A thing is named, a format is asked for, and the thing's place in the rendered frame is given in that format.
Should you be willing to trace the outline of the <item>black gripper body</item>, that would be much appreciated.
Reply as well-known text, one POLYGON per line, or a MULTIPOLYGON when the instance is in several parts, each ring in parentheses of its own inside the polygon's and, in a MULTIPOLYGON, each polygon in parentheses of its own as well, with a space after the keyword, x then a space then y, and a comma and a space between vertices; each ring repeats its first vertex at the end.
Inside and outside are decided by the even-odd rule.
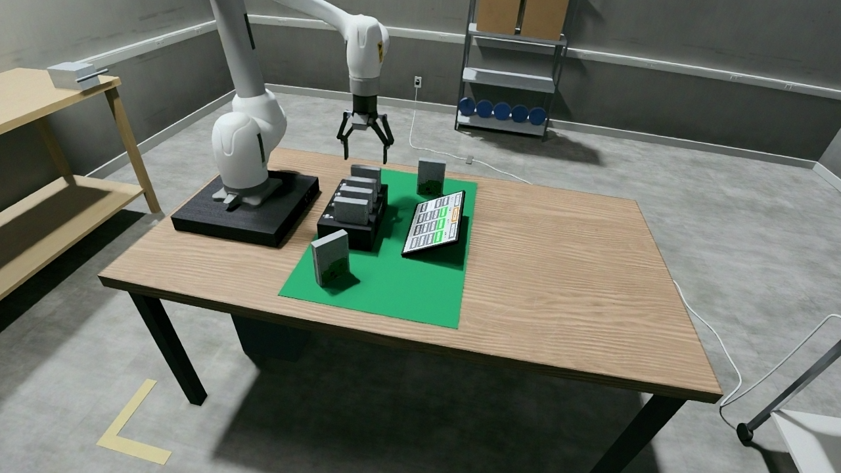
POLYGON ((358 95, 353 94, 353 112, 354 113, 361 112, 361 113, 369 113, 369 117, 372 119, 378 119, 378 112, 376 111, 376 95, 370 97, 361 97, 358 95))

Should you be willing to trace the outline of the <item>green mat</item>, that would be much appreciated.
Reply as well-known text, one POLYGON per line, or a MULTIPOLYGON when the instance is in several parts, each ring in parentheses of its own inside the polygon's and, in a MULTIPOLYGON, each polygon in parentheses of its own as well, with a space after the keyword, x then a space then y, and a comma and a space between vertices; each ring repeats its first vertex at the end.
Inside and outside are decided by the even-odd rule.
POLYGON ((349 249, 349 273, 319 287, 310 243, 277 295, 458 329, 477 183, 444 179, 442 196, 466 192, 459 244, 402 257, 415 207, 439 197, 417 194, 417 177, 381 170, 386 212, 372 250, 349 249))

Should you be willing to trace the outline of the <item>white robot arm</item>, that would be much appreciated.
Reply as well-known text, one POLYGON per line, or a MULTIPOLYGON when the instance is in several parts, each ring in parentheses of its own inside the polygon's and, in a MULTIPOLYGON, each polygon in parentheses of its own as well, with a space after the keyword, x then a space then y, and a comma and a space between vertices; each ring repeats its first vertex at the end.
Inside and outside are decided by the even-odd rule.
MULTIPOLYGON (((384 25, 373 17, 350 15, 323 0, 273 1, 337 29, 346 44, 351 93, 361 97, 379 93, 382 60, 390 46, 384 25)), ((210 3, 237 92, 233 112, 214 123, 212 146, 223 188, 212 198, 224 201, 227 209, 237 204, 260 208, 283 184, 281 179, 269 180, 267 164, 286 132, 286 116, 275 94, 265 88, 244 0, 210 3)))

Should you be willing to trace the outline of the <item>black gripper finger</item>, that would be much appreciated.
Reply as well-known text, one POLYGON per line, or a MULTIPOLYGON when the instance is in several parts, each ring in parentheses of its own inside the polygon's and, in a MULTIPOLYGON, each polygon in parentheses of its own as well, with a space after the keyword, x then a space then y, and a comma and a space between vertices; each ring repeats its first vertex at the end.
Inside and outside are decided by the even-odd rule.
POLYGON ((338 131, 337 139, 340 139, 340 144, 344 145, 344 159, 347 160, 349 158, 348 152, 348 137, 350 136, 351 132, 353 131, 353 126, 350 127, 349 131, 343 135, 344 129, 346 124, 348 123, 348 119, 352 115, 351 111, 345 110, 343 113, 343 120, 340 124, 340 129, 338 131))
POLYGON ((390 146, 394 143, 394 138, 392 132, 390 131, 390 125, 388 125, 387 114, 377 114, 377 116, 378 119, 382 121, 382 126, 384 127, 387 138, 385 137, 385 134, 381 131, 381 128, 378 126, 378 123, 376 121, 371 127, 375 130, 376 135, 378 135, 379 139, 384 145, 384 150, 382 151, 382 165, 386 165, 387 150, 390 149, 390 146))

